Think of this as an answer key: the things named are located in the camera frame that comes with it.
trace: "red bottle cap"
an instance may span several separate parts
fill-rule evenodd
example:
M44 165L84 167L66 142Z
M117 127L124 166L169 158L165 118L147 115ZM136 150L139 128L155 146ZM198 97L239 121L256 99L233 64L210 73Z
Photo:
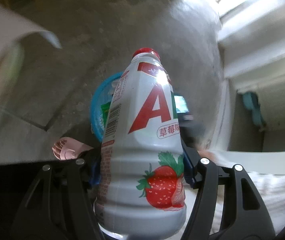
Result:
M152 48L141 48L141 49L138 49L138 50L135 51L135 53L132 55L132 58L135 57L135 56L137 56L138 54L144 53L144 52L148 52L148 53L154 54L154 55L157 56L157 58L159 58L159 60L160 60L160 56L159 56L158 52L155 51L155 50L152 49Z

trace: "gray surface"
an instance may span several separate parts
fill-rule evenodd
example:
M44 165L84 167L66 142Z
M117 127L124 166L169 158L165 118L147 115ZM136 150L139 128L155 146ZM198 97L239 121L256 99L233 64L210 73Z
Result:
M263 144L264 152L285 151L285 129L266 131Z
M0 163L51 159L54 141L70 129L68 135L95 145L88 120L95 89L145 46L159 52L175 92L210 138L220 99L220 24L205 1L13 0L12 9L53 31L63 49L36 34L21 41L25 60L6 108L48 130L5 114Z
M263 132L252 122L251 111L244 108L242 95L237 94L229 151L261 152Z

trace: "green strawberry leaf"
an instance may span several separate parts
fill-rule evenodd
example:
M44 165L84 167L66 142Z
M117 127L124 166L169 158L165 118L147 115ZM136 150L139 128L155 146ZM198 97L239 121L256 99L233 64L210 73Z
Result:
M137 188L138 190L142 190L142 189L144 189L145 187L144 187L143 184L139 184L138 186L136 186L136 188Z
M176 170L177 177L179 177L183 173L183 171L184 171L183 154L181 154L178 157L178 164L177 164L177 170Z
M159 158L159 164L161 166L171 167L177 174L177 177L179 177L183 173L184 171L183 155L180 155L178 157L178 163L176 162L175 158L170 152L160 152L158 154L158 158Z
M143 190L142 194L139 197L145 197L146 196L146 191Z
M138 190L142 190L142 189L145 190L145 188L151 188L151 186L149 185L147 179L140 179L140 180L138 180L138 183L139 183L139 185L136 186L136 188Z
M170 152L160 152L158 154L158 158L159 158L159 164L161 166L169 166L174 171L176 171L177 163L176 163L175 158L172 156L172 153L170 153Z

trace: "black device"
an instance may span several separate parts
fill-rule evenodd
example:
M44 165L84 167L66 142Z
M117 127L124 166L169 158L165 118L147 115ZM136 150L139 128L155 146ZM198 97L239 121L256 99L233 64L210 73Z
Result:
M180 134L184 138L187 146L193 147L195 138L204 133L202 124L195 122L194 116L191 114L185 98L182 95L175 94L176 112L180 127Z
M242 166L223 168L200 158L182 141L187 156L193 155L193 188L198 195L182 240L274 239L269 213L255 185ZM13 239L112 239L95 219L93 203L100 150L83 153L59 167L44 165L26 192L12 224ZM220 231L209 235L218 185L225 185Z

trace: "strawberry milk drink bottle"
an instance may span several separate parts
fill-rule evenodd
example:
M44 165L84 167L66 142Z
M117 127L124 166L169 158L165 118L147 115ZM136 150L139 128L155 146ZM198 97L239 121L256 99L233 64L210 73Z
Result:
M165 239L186 220L183 150L170 78L153 49L121 76L101 145L99 224L129 239Z

